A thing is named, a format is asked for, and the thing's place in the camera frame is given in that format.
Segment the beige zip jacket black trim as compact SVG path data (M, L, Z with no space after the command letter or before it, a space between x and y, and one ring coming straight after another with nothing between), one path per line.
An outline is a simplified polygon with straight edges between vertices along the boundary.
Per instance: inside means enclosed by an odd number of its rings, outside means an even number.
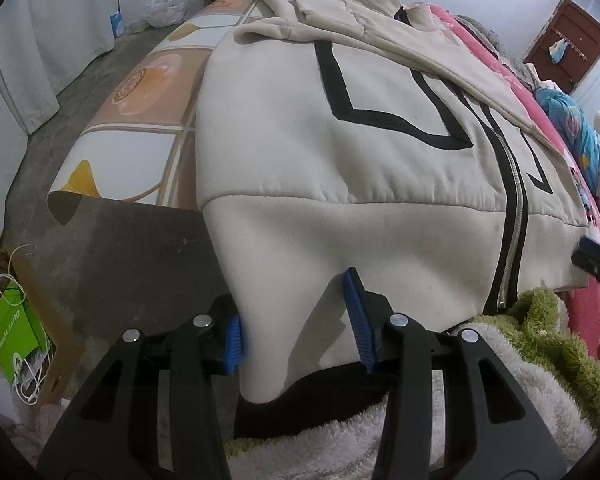
M508 82L426 6L264 0L264 36L313 44L332 120L341 224L200 208L244 326L240 388L268 403L358 357L343 274L435 332L538 286L588 282L570 252L591 229L569 168Z

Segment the pink floral blanket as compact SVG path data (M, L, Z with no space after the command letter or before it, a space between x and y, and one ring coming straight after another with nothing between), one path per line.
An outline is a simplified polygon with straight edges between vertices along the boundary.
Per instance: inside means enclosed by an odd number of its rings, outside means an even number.
M595 200L586 186L577 167L576 162L568 151L565 142L562 140L557 130L550 122L538 102L535 101L532 93L518 80L512 71L503 65L487 48L483 47L470 32L460 24L452 14L430 3L430 10L437 15L440 20L460 38L485 66L488 66L492 72L502 76L509 84L514 95L527 110L530 118L535 125L542 131L542 136L550 142L550 145L559 153L559 160L564 162L569 168L569 177L567 183L577 191L577 199L580 204L585 206L586 218L588 224L593 230L594 238L600 241L600 211L597 208ZM600 283L591 275L588 276L588 286L575 289L570 292L566 300L569 310L569 327L577 333L588 347L588 352L594 358L600 358Z

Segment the green fluffy sleeve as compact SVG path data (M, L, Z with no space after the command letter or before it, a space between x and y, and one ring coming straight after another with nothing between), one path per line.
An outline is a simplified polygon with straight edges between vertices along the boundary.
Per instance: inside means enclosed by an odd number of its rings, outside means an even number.
M552 374L593 428L600 430L600 361L588 353L579 335L562 326L567 321L564 303L545 287L523 292L513 307L497 314L471 319L496 327L521 359Z

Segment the blue patterned garment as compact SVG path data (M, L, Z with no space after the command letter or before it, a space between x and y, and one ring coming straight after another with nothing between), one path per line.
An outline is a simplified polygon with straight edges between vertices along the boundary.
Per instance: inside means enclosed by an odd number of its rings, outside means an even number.
M568 94L551 88L537 88L534 97L569 148L591 193L600 196L600 136L581 107Z

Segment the green paper bag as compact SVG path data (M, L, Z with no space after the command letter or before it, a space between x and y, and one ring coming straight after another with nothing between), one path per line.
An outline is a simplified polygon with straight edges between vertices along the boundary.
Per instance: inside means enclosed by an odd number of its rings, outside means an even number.
M34 352L46 353L50 342L42 323L16 282L10 282L0 299L0 365L12 384Z

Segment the dark red wooden door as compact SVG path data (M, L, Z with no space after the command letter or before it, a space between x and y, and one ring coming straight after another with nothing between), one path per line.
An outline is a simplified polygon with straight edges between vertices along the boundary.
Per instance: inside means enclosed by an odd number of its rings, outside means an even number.
M571 93L599 57L600 22L577 3L562 0L524 62L532 63L542 80Z

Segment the grey lace pillow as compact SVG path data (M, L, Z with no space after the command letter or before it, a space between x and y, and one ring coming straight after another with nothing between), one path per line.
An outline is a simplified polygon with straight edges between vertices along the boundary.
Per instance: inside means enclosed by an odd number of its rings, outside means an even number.
M474 36L494 58L497 58L531 92L541 87L541 79L535 68L524 64L512 54L509 54L501 44L498 34L483 24L465 15L455 15L455 19Z

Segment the patterned bed sheet mattress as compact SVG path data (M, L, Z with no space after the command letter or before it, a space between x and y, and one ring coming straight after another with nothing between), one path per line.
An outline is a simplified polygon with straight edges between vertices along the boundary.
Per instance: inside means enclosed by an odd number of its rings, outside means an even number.
M73 145L47 196L59 223L82 200L274 211L341 224L317 135L332 116L313 44L264 36L264 0L216 0L120 82Z

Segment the small blue carton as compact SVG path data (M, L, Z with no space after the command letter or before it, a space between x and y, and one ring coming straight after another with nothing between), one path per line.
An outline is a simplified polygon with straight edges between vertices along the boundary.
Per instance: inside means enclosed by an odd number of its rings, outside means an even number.
M110 15L110 25L114 38L119 38L124 34L124 25L122 14L119 10Z

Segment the white plastic bag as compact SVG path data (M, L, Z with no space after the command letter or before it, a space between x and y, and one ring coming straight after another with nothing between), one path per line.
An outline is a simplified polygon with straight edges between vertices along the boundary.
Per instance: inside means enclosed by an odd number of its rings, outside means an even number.
M203 7L204 0L156 0L140 16L149 26L163 28L183 23Z

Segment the white curtain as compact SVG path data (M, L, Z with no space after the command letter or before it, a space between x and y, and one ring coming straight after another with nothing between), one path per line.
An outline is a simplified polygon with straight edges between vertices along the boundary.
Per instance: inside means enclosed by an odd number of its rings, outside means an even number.
M114 47L114 0L4 0L0 6L0 239L30 135L58 94Z

